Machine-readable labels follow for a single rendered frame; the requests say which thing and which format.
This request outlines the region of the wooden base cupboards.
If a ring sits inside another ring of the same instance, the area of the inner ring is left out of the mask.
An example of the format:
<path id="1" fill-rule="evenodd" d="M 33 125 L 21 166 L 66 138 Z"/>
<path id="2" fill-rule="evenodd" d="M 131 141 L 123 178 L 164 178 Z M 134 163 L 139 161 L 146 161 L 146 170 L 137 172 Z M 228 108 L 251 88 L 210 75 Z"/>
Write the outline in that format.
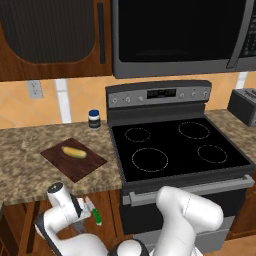
<path id="1" fill-rule="evenodd" d="M 103 221 L 101 226 L 97 226 L 93 217 L 86 219 L 84 227 L 89 233 L 98 235 L 108 249 L 130 238 L 123 233 L 118 190 L 90 193 L 88 197 Z M 0 256 L 55 256 L 33 225 L 35 217 L 50 206 L 48 200 L 5 206 L 0 221 L 0 238 L 7 252 L 4 253 L 0 246 Z"/>

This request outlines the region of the grey toaster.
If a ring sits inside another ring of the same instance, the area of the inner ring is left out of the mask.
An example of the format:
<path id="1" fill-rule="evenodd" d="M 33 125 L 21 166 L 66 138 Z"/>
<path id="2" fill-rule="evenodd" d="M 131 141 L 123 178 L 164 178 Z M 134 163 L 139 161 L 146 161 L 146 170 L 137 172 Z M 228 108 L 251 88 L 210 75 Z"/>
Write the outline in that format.
<path id="1" fill-rule="evenodd" d="M 256 89 L 233 89 L 227 109 L 247 126 L 256 126 Z"/>

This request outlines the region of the grey wall socket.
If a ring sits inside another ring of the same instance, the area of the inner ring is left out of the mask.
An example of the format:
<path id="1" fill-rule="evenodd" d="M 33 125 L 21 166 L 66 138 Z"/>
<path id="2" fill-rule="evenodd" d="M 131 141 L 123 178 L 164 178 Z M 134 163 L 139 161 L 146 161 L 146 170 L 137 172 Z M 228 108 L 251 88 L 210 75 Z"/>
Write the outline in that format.
<path id="1" fill-rule="evenodd" d="M 28 80 L 26 82 L 28 94 L 31 98 L 37 99 L 43 97 L 41 82 L 39 80 Z"/>

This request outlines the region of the jar with blue lid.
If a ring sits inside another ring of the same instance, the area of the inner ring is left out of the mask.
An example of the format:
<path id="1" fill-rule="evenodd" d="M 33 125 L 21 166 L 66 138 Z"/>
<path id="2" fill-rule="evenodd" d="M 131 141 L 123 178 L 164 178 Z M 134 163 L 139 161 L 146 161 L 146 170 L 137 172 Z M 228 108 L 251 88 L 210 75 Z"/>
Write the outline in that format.
<path id="1" fill-rule="evenodd" d="M 100 113 L 96 109 L 88 112 L 88 124 L 92 129 L 98 129 L 101 126 Z"/>

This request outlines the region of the dark wooden cutting board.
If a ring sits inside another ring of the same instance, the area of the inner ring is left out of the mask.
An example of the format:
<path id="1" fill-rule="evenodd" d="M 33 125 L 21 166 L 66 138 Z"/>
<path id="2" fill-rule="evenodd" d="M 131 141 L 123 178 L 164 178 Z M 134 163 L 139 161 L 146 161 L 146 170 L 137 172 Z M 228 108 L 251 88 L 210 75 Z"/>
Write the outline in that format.
<path id="1" fill-rule="evenodd" d="M 71 147 L 76 150 L 84 151 L 86 157 L 79 158 L 69 156 L 63 152 L 63 147 Z M 74 183 L 83 179 L 106 163 L 106 160 L 103 157 L 99 156 L 74 138 L 69 138 L 42 151 L 41 155 Z"/>

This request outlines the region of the green handled peeler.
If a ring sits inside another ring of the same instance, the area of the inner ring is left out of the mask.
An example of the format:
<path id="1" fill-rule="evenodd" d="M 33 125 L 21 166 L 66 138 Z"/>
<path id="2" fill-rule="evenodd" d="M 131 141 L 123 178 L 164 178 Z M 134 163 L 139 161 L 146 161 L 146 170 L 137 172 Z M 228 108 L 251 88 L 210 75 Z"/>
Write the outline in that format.
<path id="1" fill-rule="evenodd" d="M 100 216 L 98 210 L 96 209 L 95 205 L 93 204 L 91 199 L 87 196 L 85 198 L 85 201 L 86 201 L 86 205 L 87 205 L 88 209 L 91 211 L 91 213 L 93 214 L 93 217 L 95 218 L 96 225 L 101 226 L 102 219 L 101 219 L 101 216 Z"/>

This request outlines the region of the black and steel stove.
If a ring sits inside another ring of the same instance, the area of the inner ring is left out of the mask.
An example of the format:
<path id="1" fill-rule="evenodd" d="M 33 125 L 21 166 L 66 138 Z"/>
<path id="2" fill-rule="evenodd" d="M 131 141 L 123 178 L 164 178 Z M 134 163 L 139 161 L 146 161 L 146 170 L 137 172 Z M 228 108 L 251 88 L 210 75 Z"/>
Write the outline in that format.
<path id="1" fill-rule="evenodd" d="M 123 231 L 152 249 L 163 218 L 153 204 L 132 207 L 122 198 L 158 191 L 251 177 L 255 164 L 205 113 L 212 85 L 207 80 L 154 81 L 109 86 L 107 123 L 121 175 L 120 216 Z M 246 189 L 200 195 L 224 212 L 222 226 L 197 235 L 203 253 L 219 250 L 244 202 Z"/>

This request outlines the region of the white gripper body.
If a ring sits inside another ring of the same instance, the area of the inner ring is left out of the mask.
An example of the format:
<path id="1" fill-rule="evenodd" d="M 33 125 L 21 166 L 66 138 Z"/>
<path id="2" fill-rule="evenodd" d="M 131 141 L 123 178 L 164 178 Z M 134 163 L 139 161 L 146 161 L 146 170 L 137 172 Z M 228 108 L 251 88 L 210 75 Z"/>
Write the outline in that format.
<path id="1" fill-rule="evenodd" d="M 79 198 L 78 203 L 79 203 L 80 209 L 82 210 L 79 219 L 83 220 L 86 218 L 90 218 L 91 217 L 91 209 L 88 206 L 88 198 L 87 197 Z"/>

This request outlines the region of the wooden cupboard door dark panel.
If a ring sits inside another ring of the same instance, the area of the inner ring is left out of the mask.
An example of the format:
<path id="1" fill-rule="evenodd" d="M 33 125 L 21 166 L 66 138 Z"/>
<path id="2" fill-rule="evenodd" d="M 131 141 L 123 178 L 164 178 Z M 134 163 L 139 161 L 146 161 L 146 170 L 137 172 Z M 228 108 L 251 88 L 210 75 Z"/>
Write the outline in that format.
<path id="1" fill-rule="evenodd" d="M 105 64 L 100 63 L 99 2 Z M 111 73 L 111 0 L 0 0 L 0 81 Z"/>

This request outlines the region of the steel and black microwave oven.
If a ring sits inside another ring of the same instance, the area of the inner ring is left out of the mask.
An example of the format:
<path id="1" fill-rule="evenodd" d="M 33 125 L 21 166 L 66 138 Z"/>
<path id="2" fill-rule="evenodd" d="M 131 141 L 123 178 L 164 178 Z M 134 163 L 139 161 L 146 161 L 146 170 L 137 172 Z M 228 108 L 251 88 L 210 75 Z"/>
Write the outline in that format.
<path id="1" fill-rule="evenodd" d="M 117 78 L 256 71 L 256 0 L 236 65 L 246 0 L 111 0 Z"/>

